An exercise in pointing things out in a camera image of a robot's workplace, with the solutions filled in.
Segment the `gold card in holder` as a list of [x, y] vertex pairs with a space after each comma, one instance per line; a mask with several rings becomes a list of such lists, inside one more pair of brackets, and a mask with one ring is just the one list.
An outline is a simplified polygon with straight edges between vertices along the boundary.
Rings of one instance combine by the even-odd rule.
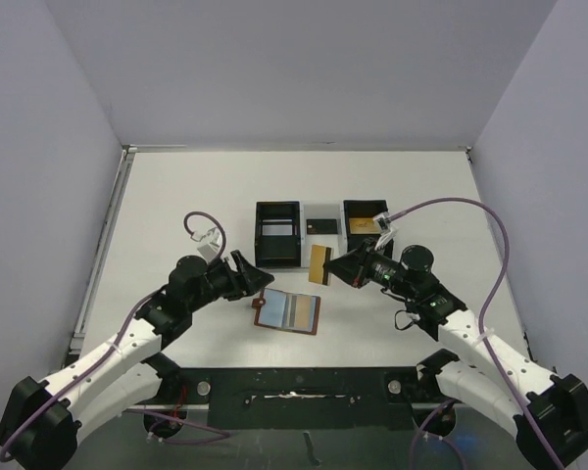
[[291, 295], [284, 315], [284, 327], [294, 331], [311, 332], [315, 322], [317, 298]]

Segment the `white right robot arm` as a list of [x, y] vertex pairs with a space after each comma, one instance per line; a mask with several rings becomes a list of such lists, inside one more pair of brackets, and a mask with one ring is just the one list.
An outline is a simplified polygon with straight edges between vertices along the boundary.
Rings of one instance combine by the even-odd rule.
[[372, 239], [325, 270], [354, 288], [373, 282], [401, 301], [412, 323], [441, 345], [417, 366], [428, 400], [459, 400], [507, 431], [536, 469], [558, 469], [588, 450], [588, 389], [531, 361], [492, 331], [432, 273], [434, 257], [411, 245], [397, 260]]

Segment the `black white card sorting tray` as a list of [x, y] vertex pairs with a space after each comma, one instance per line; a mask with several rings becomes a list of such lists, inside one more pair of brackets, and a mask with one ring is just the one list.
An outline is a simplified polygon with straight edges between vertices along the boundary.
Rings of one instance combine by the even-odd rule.
[[[358, 248], [373, 235], [352, 235], [348, 220], [351, 217], [372, 217], [387, 212], [384, 200], [343, 200], [338, 202], [267, 201], [256, 204], [255, 265], [264, 268], [307, 268], [312, 245], [331, 247], [335, 256], [342, 256]], [[333, 218], [338, 222], [337, 235], [309, 235], [308, 218]], [[262, 225], [276, 221], [295, 226], [292, 236], [263, 236]]]

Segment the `silver card in tray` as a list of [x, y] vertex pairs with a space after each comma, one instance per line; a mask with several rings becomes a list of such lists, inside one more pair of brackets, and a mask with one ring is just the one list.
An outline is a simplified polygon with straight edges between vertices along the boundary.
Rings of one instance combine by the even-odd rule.
[[295, 226], [291, 223], [277, 223], [270, 221], [262, 225], [263, 236], [292, 236], [295, 234]]

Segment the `gold card with stripe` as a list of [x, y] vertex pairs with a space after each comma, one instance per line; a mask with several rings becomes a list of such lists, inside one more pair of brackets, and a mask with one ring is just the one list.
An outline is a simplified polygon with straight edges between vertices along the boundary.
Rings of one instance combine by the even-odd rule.
[[325, 264], [331, 261], [333, 250], [323, 245], [312, 245], [310, 252], [310, 263], [308, 280], [311, 283], [328, 286], [330, 284], [330, 273], [326, 270]]

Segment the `gold card in tray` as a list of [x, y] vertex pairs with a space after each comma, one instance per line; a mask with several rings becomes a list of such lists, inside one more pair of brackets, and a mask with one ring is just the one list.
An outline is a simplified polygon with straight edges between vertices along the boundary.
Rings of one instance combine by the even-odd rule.
[[348, 222], [352, 235], [373, 235], [380, 232], [372, 217], [351, 217]]

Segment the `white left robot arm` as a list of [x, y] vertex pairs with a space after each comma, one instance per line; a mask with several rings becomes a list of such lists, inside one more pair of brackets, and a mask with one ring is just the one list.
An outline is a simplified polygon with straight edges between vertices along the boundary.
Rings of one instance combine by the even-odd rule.
[[25, 469], [61, 469], [84, 428], [80, 413], [132, 367], [161, 353], [192, 325], [193, 315], [219, 300], [250, 298], [273, 282], [234, 251], [232, 259], [181, 258], [167, 284], [137, 304], [120, 330], [70, 366], [12, 389], [0, 421], [0, 462]]

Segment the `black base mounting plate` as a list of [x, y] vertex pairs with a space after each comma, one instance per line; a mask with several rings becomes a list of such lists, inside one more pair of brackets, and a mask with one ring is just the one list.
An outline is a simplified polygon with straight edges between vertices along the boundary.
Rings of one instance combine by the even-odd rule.
[[445, 401], [414, 367], [182, 368], [144, 400], [203, 411], [223, 430], [411, 430]]

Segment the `black card in tray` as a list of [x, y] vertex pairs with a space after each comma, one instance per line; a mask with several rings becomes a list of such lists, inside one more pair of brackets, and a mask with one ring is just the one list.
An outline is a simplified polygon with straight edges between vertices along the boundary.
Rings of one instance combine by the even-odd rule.
[[333, 218], [308, 218], [306, 228], [309, 235], [338, 234], [338, 222]]

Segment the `brown leather card holder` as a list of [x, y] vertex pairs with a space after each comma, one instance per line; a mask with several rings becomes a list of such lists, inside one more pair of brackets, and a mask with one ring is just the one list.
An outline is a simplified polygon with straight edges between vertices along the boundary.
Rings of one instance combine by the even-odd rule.
[[314, 336], [318, 331], [321, 298], [265, 288], [252, 300], [254, 325]]

